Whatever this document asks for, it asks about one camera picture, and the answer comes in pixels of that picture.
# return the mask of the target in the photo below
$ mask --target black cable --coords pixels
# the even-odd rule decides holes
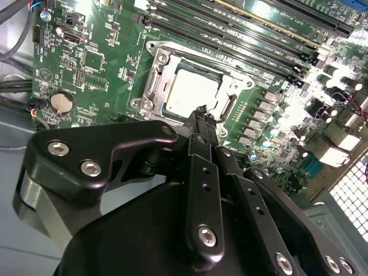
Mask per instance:
[[[5,7],[0,11],[0,25],[7,21],[10,17],[15,15],[18,11],[23,9],[26,5],[31,3],[32,0],[16,0],[8,7]]]
[[[32,93],[32,86],[0,88],[0,94],[2,93],[24,93],[24,92]]]
[[[16,61],[12,57],[9,58],[9,59],[3,60],[1,62],[6,63],[10,66],[13,66],[15,69],[19,70],[20,72],[22,72],[25,75],[33,76],[33,69],[32,68],[29,68],[27,65]]]
[[[35,14],[32,12],[29,12],[27,22],[25,23],[23,32],[21,33],[21,36],[19,37],[17,43],[14,45],[12,49],[7,51],[6,53],[0,54],[0,62],[14,56],[15,53],[19,50],[25,38],[27,37],[30,28],[33,26],[34,19],[35,19]]]
[[[19,145],[18,147],[0,147],[0,151],[16,152],[16,151],[23,151],[26,148],[27,148],[26,145]]]
[[[0,82],[0,88],[11,88],[11,87],[21,87],[21,86],[31,86],[32,80],[22,79],[22,80],[7,80],[5,82]]]

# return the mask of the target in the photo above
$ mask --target motherboard screw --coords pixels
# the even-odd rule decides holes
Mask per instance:
[[[50,22],[51,21],[51,18],[52,18],[51,17],[51,14],[47,10],[41,11],[40,17],[45,22]]]

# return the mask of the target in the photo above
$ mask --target black capacitor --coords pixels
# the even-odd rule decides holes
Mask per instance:
[[[343,78],[342,83],[346,84],[348,87],[352,88],[355,91],[359,91],[363,88],[363,84],[355,79]]]
[[[330,123],[331,121],[332,121],[332,118],[331,118],[331,116],[328,114],[328,113],[323,113],[322,115],[321,115],[321,119],[326,123],[326,124],[328,124],[328,123]]]

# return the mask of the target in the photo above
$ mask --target integrated circuit chip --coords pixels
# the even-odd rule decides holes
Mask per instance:
[[[104,63],[104,55],[87,50],[85,52],[84,66],[96,72],[100,72]]]

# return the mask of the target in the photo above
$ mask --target capacitor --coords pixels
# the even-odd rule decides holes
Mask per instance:
[[[343,70],[338,69],[334,66],[328,66],[327,74],[331,75],[334,78],[341,78],[344,75],[344,72],[343,72]]]
[[[308,151],[301,145],[297,146],[297,151],[300,153],[301,157],[305,158],[309,155]]]
[[[329,116],[328,113],[324,112],[322,115],[321,115],[321,119],[326,123],[330,123],[332,121],[332,118]]]
[[[283,104],[281,106],[281,109],[285,112],[285,113],[290,113],[292,111],[292,107],[287,103]]]
[[[280,124],[280,125],[283,125],[285,122],[286,122],[286,118],[283,116],[283,115],[281,115],[281,114],[276,114],[276,115],[274,115],[274,118],[275,118],[275,121],[278,123],[278,124]]]
[[[63,37],[64,36],[64,32],[66,32],[67,30],[69,30],[68,26],[65,25],[61,25],[61,26],[57,26],[55,29],[55,32],[58,36]]]
[[[275,172],[277,174],[282,174],[283,173],[283,168],[282,167],[278,167],[278,168],[275,169]]]
[[[248,152],[249,160],[252,162],[257,161],[257,155],[255,154],[255,151]]]
[[[320,80],[320,83],[322,83],[326,88],[333,88],[336,85],[335,81],[327,76],[324,76]]]
[[[278,129],[276,127],[274,127],[273,125],[269,126],[267,128],[268,132],[270,132],[270,137],[276,137],[278,134]]]
[[[299,140],[301,140],[301,141],[305,140],[305,135],[304,135],[303,131],[301,131],[300,129],[296,129],[293,132],[294,132],[295,136],[298,137]]]
[[[359,91],[359,90],[361,90],[363,88],[363,84],[360,81],[355,80],[355,79],[344,78],[342,80],[342,83],[344,83],[347,86],[351,87],[355,91]]]
[[[270,140],[266,137],[262,137],[261,139],[259,139],[259,141],[263,148],[269,148],[271,146]]]
[[[69,113],[75,108],[75,98],[65,91],[58,91],[50,98],[51,106],[61,114]]]
[[[326,112],[331,116],[335,117],[338,114],[338,111],[334,109],[333,107],[329,106],[326,110]]]

